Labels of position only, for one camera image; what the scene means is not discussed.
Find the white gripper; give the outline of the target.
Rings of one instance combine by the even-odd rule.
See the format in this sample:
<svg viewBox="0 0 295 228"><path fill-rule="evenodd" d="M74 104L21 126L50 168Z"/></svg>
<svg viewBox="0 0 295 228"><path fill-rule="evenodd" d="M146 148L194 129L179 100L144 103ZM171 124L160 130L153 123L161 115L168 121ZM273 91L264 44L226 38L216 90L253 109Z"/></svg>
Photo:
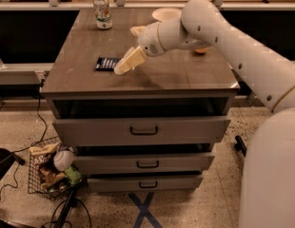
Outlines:
<svg viewBox="0 0 295 228"><path fill-rule="evenodd" d="M114 68L117 75L122 75L141 65L147 58L163 55L167 52L160 39L160 22L147 26L132 27L130 32L138 38L139 47L131 47Z"/></svg>

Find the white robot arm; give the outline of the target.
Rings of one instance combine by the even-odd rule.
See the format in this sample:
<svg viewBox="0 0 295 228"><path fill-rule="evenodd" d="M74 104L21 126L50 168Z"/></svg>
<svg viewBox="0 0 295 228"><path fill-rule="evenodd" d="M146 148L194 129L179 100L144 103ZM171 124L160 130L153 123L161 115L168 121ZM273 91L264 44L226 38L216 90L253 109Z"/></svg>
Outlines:
<svg viewBox="0 0 295 228"><path fill-rule="evenodd" d="M239 228L295 228L295 63L233 27L207 0L190 0L181 15L134 27L118 75L171 49L214 46L272 116L246 152Z"/></svg>

